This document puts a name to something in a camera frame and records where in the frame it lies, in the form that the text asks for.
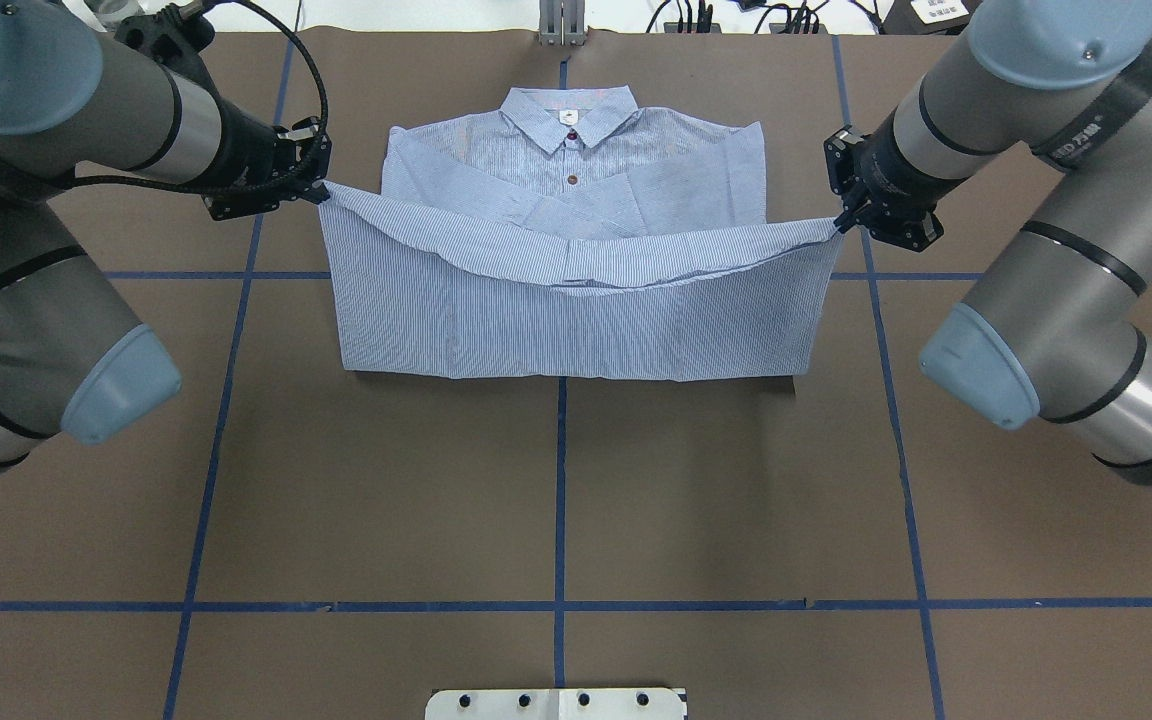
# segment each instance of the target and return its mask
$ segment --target striped shirt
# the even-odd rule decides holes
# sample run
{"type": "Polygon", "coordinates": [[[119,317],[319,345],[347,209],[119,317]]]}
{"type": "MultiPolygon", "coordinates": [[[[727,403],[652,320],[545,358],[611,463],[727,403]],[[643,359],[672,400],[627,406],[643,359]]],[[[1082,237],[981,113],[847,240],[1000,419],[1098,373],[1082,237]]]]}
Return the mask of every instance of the striped shirt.
{"type": "Polygon", "coordinates": [[[765,223],[758,124],[641,109],[628,88],[394,128],[380,196],[329,190],[350,370],[801,374],[841,249],[828,218],[765,223]]]}

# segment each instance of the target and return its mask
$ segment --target blue tape line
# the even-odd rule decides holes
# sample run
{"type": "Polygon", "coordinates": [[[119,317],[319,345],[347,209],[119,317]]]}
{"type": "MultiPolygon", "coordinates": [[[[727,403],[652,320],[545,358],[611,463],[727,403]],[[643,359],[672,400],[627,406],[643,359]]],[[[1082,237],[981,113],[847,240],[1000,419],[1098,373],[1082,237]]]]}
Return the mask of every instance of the blue tape line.
{"type": "Polygon", "coordinates": [[[838,36],[829,36],[833,44],[833,74],[838,78],[838,106],[842,108],[842,124],[851,123],[851,105],[847,101],[847,77],[842,70],[842,44],[838,36]]]}
{"type": "Polygon", "coordinates": [[[554,687],[567,685],[567,378],[558,378],[558,483],[554,487],[554,687]]]}
{"type": "MultiPolygon", "coordinates": [[[[282,122],[283,105],[287,101],[287,81],[291,76],[290,41],[283,53],[283,77],[279,83],[278,104],[274,108],[274,124],[282,122]]],[[[225,422],[229,419],[229,401],[234,392],[234,366],[238,363],[238,341],[243,338],[243,325],[247,324],[247,302],[251,298],[252,274],[256,271],[256,255],[260,252],[260,230],[265,225],[265,215],[257,215],[252,223],[252,240],[247,248],[247,266],[243,268],[243,288],[238,294],[238,312],[234,318],[234,333],[229,342],[229,359],[225,364],[225,382],[220,391],[220,410],[215,414],[215,433],[211,438],[211,455],[207,460],[207,479],[202,488],[202,506],[198,509],[198,528],[195,532],[194,553],[189,559],[189,575],[185,581],[184,605],[180,609],[177,645],[172,658],[172,674],[168,677],[168,692],[162,704],[162,720],[172,720],[175,715],[175,702],[180,691],[180,673],[184,669],[184,653],[189,643],[189,623],[194,615],[195,597],[198,591],[198,573],[202,569],[202,551],[207,541],[207,525],[211,521],[211,502],[217,492],[217,473],[220,469],[220,445],[225,434],[225,422]]]]}
{"type": "Polygon", "coordinates": [[[241,270],[109,270],[111,281],[241,281],[241,270]]]}
{"type": "Polygon", "coordinates": [[[876,281],[954,281],[975,282],[983,278],[984,273],[873,273],[876,281]]]}
{"type": "Polygon", "coordinates": [[[180,612],[182,602],[0,600],[0,612],[180,612]]]}
{"type": "Polygon", "coordinates": [[[196,602],[195,612],[364,612],[364,614],[454,614],[454,612],[553,612],[554,602],[453,601],[453,602],[196,602]]]}
{"type": "Polygon", "coordinates": [[[329,281],[332,273],[321,270],[263,270],[248,275],[241,270],[113,270],[111,281],[329,281]]]}
{"type": "Polygon", "coordinates": [[[995,600],[929,600],[933,611],[1093,611],[1152,607],[1152,597],[1032,597],[995,600]]]}
{"type": "MultiPolygon", "coordinates": [[[[844,123],[851,123],[851,108],[847,101],[847,77],[842,65],[842,45],[838,36],[833,41],[833,69],[838,76],[838,100],[840,101],[844,123]]],[[[896,384],[892,379],[890,355],[887,351],[887,329],[882,325],[882,305],[878,296],[878,279],[874,270],[874,255],[869,233],[861,234],[861,249],[865,255],[865,272],[869,278],[869,302],[873,308],[874,332],[878,335],[878,359],[882,364],[882,386],[887,392],[887,414],[890,419],[892,435],[896,439],[896,455],[900,462],[901,491],[905,495],[905,533],[909,536],[910,560],[914,562],[914,588],[918,592],[919,621],[923,626],[923,647],[927,655],[929,684],[932,691],[932,710],[935,720],[945,720],[945,700],[941,694],[941,670],[937,661],[937,638],[932,634],[932,612],[927,607],[927,581],[923,575],[923,551],[918,538],[918,520],[914,514],[914,490],[909,483],[909,464],[905,462],[905,439],[901,430],[900,409],[896,404],[896,384]]]]}
{"type": "MultiPolygon", "coordinates": [[[[183,602],[0,600],[0,612],[181,612],[183,602]]],[[[946,598],[946,600],[548,600],[356,602],[356,601],[197,601],[192,614],[347,614],[442,615],[458,612],[884,612],[884,611],[1098,611],[1149,609],[1152,597],[946,598]]]]}

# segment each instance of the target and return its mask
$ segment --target folded shirt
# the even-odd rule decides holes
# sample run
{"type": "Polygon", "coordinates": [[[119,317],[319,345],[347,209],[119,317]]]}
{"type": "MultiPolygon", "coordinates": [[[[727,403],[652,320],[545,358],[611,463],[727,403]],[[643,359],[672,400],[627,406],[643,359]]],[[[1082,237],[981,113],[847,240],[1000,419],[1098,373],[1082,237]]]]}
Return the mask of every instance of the folded shirt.
{"type": "Polygon", "coordinates": [[[329,190],[350,370],[801,374],[841,249],[827,218],[764,223],[758,124],[639,109],[628,88],[394,128],[382,195],[329,190]]]}

